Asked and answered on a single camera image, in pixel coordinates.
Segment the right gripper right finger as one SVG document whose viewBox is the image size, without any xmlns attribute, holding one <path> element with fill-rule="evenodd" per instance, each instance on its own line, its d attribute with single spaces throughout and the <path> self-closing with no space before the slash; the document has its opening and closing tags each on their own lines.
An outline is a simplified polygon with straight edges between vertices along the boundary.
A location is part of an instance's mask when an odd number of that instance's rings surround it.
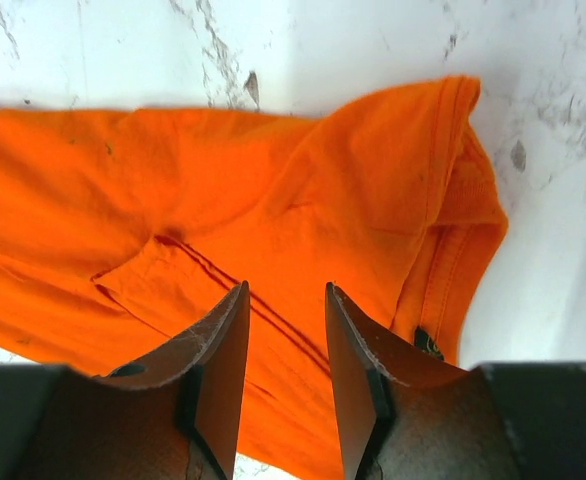
<svg viewBox="0 0 586 480">
<path fill-rule="evenodd" d="M 333 283 L 325 326 L 343 473 L 363 479 L 399 419 L 394 390 L 443 385 L 464 371 L 395 335 Z"/>
</svg>

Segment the orange t shirt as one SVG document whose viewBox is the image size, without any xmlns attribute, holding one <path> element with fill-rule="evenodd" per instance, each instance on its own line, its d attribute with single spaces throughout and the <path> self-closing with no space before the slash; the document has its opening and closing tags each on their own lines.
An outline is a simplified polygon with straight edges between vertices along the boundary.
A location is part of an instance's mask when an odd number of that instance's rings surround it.
<svg viewBox="0 0 586 480">
<path fill-rule="evenodd" d="M 508 226 L 480 93 L 446 77 L 319 119 L 1 109 L 0 347 L 105 375 L 248 282 L 239 450 L 341 478 L 325 287 L 457 361 Z"/>
</svg>

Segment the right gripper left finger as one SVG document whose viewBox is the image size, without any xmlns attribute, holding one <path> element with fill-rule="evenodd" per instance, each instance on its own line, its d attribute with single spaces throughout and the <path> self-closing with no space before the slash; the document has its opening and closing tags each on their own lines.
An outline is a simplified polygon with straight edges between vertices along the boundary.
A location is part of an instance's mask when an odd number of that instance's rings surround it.
<svg viewBox="0 0 586 480">
<path fill-rule="evenodd" d="M 175 425 L 214 479 L 234 473 L 250 326 L 249 284 L 234 286 L 202 319 L 99 382 L 128 390 L 178 386 Z"/>
</svg>

